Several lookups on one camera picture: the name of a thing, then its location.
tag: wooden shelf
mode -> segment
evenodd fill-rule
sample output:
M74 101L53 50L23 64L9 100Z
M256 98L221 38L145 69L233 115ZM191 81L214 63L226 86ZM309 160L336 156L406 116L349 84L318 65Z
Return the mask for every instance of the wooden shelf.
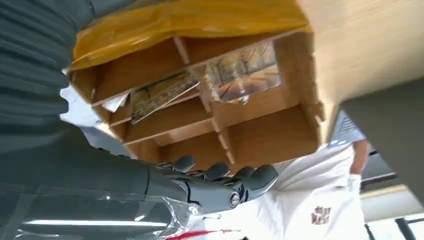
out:
M155 83L184 67L172 39L105 63L98 69L101 81L92 104L100 105L134 88Z
M228 131L235 170L312 154L319 145L300 106L230 126Z
M172 107L160 109L134 125L129 124L124 144L155 138L172 130L210 119L211 116L203 108L201 100L192 98Z
M264 33L250 36L173 37L101 66L75 72L75 88L138 159L173 162L184 155L197 160L195 169L217 162L235 173L298 158L319 146L324 120L315 83L313 35ZM212 101L206 63L256 44L273 44L281 84L249 96L247 104ZM109 113L100 105L122 93L147 86L182 71L194 74L192 89L132 125L131 105Z

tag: window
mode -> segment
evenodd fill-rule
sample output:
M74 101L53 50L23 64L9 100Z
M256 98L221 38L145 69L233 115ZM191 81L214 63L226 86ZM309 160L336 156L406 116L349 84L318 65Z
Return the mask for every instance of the window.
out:
M424 213L370 222L369 240L424 240Z

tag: printed logo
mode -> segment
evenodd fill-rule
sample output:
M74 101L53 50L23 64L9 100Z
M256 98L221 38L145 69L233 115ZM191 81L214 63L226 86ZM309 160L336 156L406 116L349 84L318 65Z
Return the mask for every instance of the printed logo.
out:
M331 212L331 207L325 208L322 206L317 206L314 212L311 213L312 224L314 225L328 224L330 221L330 212Z

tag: yellow plastic bag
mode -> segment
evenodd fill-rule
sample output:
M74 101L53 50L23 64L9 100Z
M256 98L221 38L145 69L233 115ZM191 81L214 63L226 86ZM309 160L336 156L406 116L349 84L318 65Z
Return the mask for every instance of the yellow plastic bag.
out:
M81 31L72 70L100 65L172 36L219 38L310 32L296 0L179 0L111 14Z

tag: white shirt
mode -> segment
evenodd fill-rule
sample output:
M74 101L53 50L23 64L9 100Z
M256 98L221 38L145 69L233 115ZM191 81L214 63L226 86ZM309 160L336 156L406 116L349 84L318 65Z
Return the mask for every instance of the white shirt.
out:
M279 178L269 192L207 220L206 229L239 229L249 240L364 240L361 176L350 174L353 158L352 146L343 145L276 164Z

